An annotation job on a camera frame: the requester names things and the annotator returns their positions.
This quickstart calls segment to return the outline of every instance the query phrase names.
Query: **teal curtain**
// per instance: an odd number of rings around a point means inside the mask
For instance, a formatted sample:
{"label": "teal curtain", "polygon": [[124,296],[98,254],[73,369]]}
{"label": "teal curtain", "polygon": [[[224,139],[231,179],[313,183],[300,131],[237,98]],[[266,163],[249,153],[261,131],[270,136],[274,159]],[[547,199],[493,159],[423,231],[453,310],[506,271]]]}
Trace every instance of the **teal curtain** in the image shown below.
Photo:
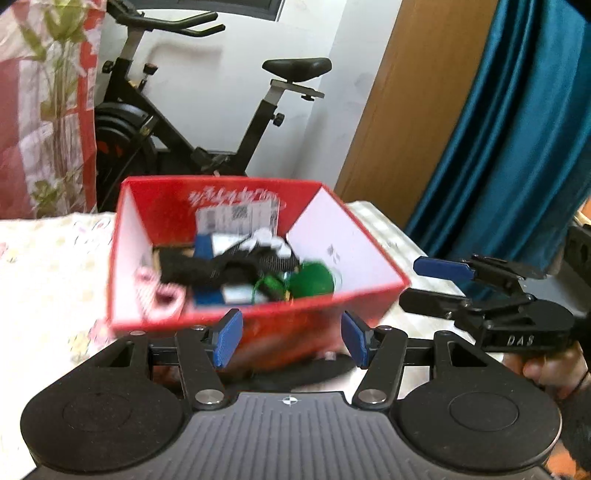
{"label": "teal curtain", "polygon": [[405,231],[428,255],[545,269],[591,190],[591,30],[566,0],[499,0],[472,90]]}

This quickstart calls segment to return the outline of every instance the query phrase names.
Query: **exercise bike handlebar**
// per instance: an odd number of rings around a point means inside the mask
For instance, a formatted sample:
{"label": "exercise bike handlebar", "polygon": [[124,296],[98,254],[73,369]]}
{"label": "exercise bike handlebar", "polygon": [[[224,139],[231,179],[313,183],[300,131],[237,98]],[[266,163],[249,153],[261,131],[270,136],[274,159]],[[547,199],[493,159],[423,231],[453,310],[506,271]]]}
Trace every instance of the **exercise bike handlebar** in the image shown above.
{"label": "exercise bike handlebar", "polygon": [[204,14],[195,15],[182,20],[160,20],[158,18],[143,17],[142,15],[130,15],[128,13],[120,13],[115,18],[115,21],[120,25],[127,27],[143,28],[145,30],[164,30],[174,33],[180,33],[189,37],[207,37],[224,31],[225,25],[216,25],[212,28],[196,31],[188,30],[190,27],[195,27],[207,22],[213,22],[217,19],[217,13],[207,12]]}

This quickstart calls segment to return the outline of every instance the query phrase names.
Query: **window frame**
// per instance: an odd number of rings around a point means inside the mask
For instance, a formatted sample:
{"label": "window frame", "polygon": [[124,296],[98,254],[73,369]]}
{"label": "window frame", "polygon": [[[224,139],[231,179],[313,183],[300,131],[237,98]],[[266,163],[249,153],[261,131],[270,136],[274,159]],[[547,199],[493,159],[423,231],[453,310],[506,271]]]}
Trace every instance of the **window frame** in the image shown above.
{"label": "window frame", "polygon": [[134,6],[138,10],[165,8],[204,10],[277,21],[283,8],[283,2],[284,0],[270,0],[269,8],[259,8],[210,0],[134,0]]}

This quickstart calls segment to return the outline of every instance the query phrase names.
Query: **silver screw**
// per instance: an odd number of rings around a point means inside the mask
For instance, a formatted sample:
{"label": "silver screw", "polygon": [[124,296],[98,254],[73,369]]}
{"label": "silver screw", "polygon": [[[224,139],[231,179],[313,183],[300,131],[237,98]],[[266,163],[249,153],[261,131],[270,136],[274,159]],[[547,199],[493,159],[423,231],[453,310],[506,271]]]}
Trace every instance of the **silver screw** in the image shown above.
{"label": "silver screw", "polygon": [[216,405],[220,403],[223,398],[223,392],[213,388],[207,388],[195,393],[195,400],[197,400],[199,403],[203,403],[204,405]]}
{"label": "silver screw", "polygon": [[383,403],[386,401],[386,398],[388,398],[384,392],[377,390],[376,388],[362,390],[359,392],[358,397],[363,403],[369,403],[372,405]]}

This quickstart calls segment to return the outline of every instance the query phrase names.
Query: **floral curtain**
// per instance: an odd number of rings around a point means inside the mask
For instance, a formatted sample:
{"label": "floral curtain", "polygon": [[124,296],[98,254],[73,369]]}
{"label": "floral curtain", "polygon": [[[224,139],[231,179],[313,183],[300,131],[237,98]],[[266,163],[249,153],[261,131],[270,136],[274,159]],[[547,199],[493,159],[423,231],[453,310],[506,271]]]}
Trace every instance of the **floral curtain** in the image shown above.
{"label": "floral curtain", "polygon": [[104,0],[19,0],[0,16],[0,219],[93,209],[104,16]]}

